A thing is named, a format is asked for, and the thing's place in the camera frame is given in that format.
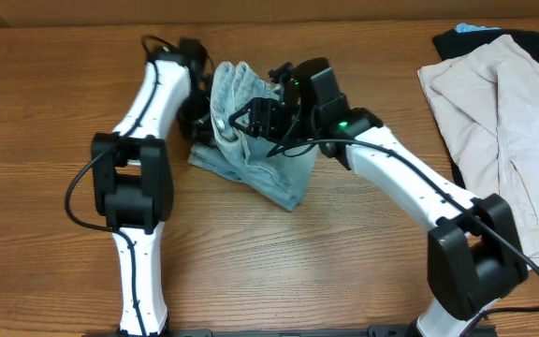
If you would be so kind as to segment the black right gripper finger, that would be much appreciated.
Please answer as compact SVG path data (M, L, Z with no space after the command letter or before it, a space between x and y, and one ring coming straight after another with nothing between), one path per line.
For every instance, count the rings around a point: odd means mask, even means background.
M270 131L270 100L252 98L228 118L229 124L254 138L265 138Z
M291 62L286 62L281 66L271 69L268 74L271 82L276 85L290 85L295 83L295 77L293 75L294 67Z

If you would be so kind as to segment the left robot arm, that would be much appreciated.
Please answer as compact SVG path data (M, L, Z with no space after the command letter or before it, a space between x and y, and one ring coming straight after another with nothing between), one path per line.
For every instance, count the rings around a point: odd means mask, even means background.
M106 220L121 268L118 336L165 336L168 308L161 240L174 190L166 139L174 124L190 140L212 137L211 59L196 39L161 41L146 52L146 71L130 110L91 145L95 208Z

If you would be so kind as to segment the light blue denim shorts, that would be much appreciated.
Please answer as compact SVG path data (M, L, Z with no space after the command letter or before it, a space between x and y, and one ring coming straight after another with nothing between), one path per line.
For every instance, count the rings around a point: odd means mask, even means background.
M244 62L216 67L211 88L210 145L192 145L188 162L236 183L245 183L292 212L302 201L318 150L299 147L268 157L273 144L232 127L228 118L251 99L277 98L277 91Z

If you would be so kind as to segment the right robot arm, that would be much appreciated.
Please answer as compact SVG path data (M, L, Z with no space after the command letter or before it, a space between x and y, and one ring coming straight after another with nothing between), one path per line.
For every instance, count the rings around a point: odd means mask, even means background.
M346 169L380 187L426 233L429 309L405 336L492 336L480 327L493 303L528 276L514 216L499 195L480 198L449 182L407 150L370 111L350 107L328 60L270 72L277 98L253 98L231 126L274 143L270 155L318 145Z

